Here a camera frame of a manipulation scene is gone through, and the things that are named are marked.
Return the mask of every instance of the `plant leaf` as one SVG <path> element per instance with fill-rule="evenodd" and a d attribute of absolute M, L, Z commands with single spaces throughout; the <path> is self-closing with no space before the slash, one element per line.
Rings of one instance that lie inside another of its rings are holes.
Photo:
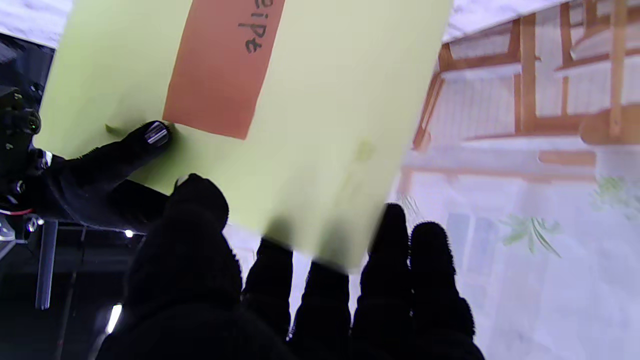
<path fill-rule="evenodd" d="M 535 254 L 536 253 L 536 248 L 535 248 L 535 243 L 533 242 L 533 234 L 531 232 L 529 232 L 529 236 L 527 237 L 527 245 L 529 246 L 529 251 L 531 251 L 531 254 Z"/>
<path fill-rule="evenodd" d="M 511 234 L 509 234 L 509 236 L 507 236 L 502 241 L 502 244 L 504 244 L 504 246 L 509 246 L 524 239 L 526 236 L 527 236 L 526 231 L 513 231 Z"/>
<path fill-rule="evenodd" d="M 536 237 L 538 238 L 538 242 L 540 242 L 540 244 L 542 245 L 542 247 L 544 247 L 547 251 L 555 254 L 557 257 L 561 258 L 562 256 L 560 256 L 560 254 L 558 254 L 558 251 L 556 251 L 554 249 L 553 246 L 551 246 L 551 244 L 547 241 L 547 239 L 544 237 L 544 235 L 542 235 L 542 233 L 536 229 L 535 227 L 533 228 L 534 233 L 536 234 Z"/>

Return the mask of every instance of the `wooden chair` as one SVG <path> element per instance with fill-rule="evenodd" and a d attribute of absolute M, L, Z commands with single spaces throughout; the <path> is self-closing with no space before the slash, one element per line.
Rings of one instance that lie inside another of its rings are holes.
<path fill-rule="evenodd" d="M 625 60 L 640 56 L 640 38 L 628 41 L 640 37 L 640 7 L 628 8 L 626 0 L 611 1 L 611 14 L 598 16 L 598 2 L 584 0 L 580 24 L 571 23 L 570 5 L 561 5 L 563 64 L 556 72 L 563 76 L 566 101 L 571 74 L 610 66 L 611 107 L 597 114 L 574 115 L 581 118 L 580 137 L 590 145 L 640 144 L 639 105 L 622 103 Z M 575 43 L 571 34 L 574 26 L 584 28 L 584 35 Z M 563 115 L 567 116 L 566 105 Z"/>
<path fill-rule="evenodd" d="M 514 20 L 510 26 L 498 27 L 472 35 L 462 41 L 470 41 L 476 38 L 492 36 L 509 36 L 509 43 L 505 53 L 477 56 L 473 58 L 455 58 L 451 52 L 451 45 L 444 44 L 438 55 L 438 70 L 431 78 L 431 84 L 422 109 L 420 125 L 413 138 L 413 150 L 425 152 L 429 147 L 431 134 L 428 131 L 429 121 L 433 115 L 436 103 L 440 97 L 447 79 L 469 78 L 478 76 L 505 76 L 505 74 L 520 77 L 521 52 L 520 52 L 520 28 L 521 20 Z"/>

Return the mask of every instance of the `screw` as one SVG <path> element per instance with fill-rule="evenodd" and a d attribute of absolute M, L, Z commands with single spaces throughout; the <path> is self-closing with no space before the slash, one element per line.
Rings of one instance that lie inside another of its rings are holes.
<path fill-rule="evenodd" d="M 27 223 L 27 230 L 30 233 L 32 233 L 36 231 L 37 228 L 38 228 L 38 220 L 36 220 L 36 218 L 31 218 L 31 220 L 29 220 L 29 222 Z"/>
<path fill-rule="evenodd" d="M 24 192 L 24 181 L 19 180 L 17 183 L 15 183 L 15 192 L 17 193 L 23 193 Z"/>

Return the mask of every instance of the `small led light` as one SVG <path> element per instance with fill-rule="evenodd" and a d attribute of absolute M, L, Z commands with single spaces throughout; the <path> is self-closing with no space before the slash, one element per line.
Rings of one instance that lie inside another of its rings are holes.
<path fill-rule="evenodd" d="M 111 315 L 109 316 L 109 322 L 107 323 L 107 334 L 111 334 L 113 329 L 115 329 L 116 324 L 118 323 L 118 319 L 120 318 L 120 313 L 122 312 L 122 305 L 116 304 L 111 309 Z"/>

